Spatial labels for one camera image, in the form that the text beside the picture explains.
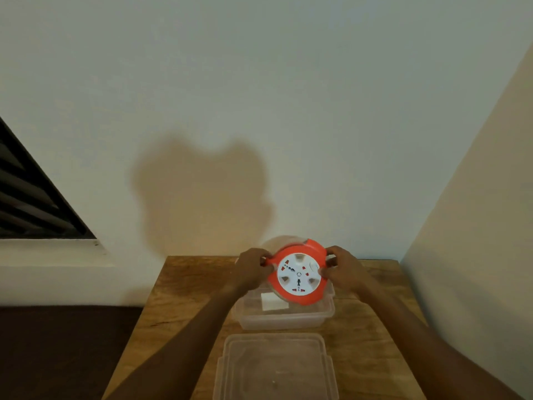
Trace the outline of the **person's left hand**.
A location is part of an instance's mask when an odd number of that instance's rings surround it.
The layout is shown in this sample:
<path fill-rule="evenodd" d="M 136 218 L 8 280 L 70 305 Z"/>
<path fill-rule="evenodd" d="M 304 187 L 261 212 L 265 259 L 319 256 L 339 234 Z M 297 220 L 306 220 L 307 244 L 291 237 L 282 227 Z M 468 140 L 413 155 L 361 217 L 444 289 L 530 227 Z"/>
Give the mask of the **person's left hand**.
<path fill-rule="evenodd" d="M 267 262 L 272 254 L 263 248 L 249 248 L 242 252 L 230 273 L 228 285 L 241 297 L 259 287 L 269 276 L 261 275 L 261 263 Z"/>

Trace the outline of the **white rectangular block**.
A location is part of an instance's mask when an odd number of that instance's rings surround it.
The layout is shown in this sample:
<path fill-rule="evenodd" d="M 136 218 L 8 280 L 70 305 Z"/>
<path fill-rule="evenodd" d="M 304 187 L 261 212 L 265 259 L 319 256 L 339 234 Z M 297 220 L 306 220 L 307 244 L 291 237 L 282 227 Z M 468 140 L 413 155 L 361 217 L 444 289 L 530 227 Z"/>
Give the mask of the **white rectangular block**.
<path fill-rule="evenodd" d="M 263 312 L 287 310 L 290 304 L 273 292 L 261 293 L 261 306 Z"/>

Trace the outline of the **clear plastic container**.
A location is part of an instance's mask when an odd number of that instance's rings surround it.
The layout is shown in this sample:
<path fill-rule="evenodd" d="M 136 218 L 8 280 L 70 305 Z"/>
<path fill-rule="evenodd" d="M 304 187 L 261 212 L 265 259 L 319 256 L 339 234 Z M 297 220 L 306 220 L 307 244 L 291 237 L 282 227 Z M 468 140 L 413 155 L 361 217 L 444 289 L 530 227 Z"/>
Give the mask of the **clear plastic container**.
<path fill-rule="evenodd" d="M 310 306 L 289 303 L 287 310 L 263 312 L 261 293 L 273 292 L 268 284 L 249 291 L 234 305 L 231 315 L 244 330 L 284 330 L 317 328 L 335 314 L 335 290 L 326 286 L 323 299 Z"/>

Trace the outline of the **orange white extension cord reel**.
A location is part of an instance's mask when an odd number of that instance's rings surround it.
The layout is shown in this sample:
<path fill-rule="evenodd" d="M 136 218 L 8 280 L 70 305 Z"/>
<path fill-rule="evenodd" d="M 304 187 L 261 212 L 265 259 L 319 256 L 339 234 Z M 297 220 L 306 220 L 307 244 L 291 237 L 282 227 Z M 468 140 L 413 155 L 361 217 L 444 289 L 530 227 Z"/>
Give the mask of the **orange white extension cord reel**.
<path fill-rule="evenodd" d="M 327 268 L 327 250 L 307 239 L 290 243 L 264 260 L 263 267 L 273 267 L 267 282 L 273 292 L 288 303 L 310 306 L 325 295 L 327 280 L 320 273 Z"/>

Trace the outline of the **clear plastic container lid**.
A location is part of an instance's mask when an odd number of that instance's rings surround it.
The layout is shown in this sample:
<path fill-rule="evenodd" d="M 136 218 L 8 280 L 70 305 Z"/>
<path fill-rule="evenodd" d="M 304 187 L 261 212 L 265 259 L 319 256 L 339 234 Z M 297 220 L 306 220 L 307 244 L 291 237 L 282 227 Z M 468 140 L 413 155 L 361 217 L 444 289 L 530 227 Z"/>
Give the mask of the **clear plastic container lid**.
<path fill-rule="evenodd" d="M 339 400 L 317 333 L 233 334 L 217 361 L 213 400 Z"/>

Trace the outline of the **person's left forearm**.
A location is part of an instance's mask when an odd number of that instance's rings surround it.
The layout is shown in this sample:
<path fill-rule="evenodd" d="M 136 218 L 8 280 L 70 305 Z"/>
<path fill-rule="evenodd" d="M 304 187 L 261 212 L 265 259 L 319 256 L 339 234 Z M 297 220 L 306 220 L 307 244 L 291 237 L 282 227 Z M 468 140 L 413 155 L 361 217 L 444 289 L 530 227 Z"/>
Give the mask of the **person's left forearm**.
<path fill-rule="evenodd" d="M 106 400 L 190 400 L 218 334 L 250 284 L 229 282 Z"/>

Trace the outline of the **person's right hand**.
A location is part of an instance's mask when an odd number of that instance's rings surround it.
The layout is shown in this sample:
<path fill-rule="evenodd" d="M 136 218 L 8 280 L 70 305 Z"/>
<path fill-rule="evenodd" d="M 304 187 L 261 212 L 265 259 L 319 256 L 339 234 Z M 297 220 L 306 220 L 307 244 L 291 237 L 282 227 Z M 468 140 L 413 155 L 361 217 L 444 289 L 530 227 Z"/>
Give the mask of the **person's right hand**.
<path fill-rule="evenodd" d="M 373 278 L 349 251 L 339 246 L 331 246 L 326 248 L 326 255 L 325 267 L 335 266 L 335 280 L 329 280 L 335 287 L 357 296 L 370 287 Z"/>

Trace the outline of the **dark louvered window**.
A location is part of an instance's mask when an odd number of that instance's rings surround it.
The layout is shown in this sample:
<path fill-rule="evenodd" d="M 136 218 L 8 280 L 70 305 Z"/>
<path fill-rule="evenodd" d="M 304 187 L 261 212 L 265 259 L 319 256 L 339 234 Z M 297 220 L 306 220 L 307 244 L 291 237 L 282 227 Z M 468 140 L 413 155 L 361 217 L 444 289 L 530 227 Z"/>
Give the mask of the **dark louvered window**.
<path fill-rule="evenodd" d="M 96 240 L 1 117 L 0 239 Z"/>

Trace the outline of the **person's right forearm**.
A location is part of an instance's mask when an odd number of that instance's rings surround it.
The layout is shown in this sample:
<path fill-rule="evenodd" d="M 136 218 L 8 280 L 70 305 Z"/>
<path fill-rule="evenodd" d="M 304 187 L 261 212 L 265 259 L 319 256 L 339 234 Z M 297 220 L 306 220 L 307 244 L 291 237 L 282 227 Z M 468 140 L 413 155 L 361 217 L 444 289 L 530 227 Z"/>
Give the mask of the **person's right forearm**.
<path fill-rule="evenodd" d="M 375 279 L 357 280 L 353 291 L 383 323 L 427 400 L 524 400 L 445 342 Z"/>

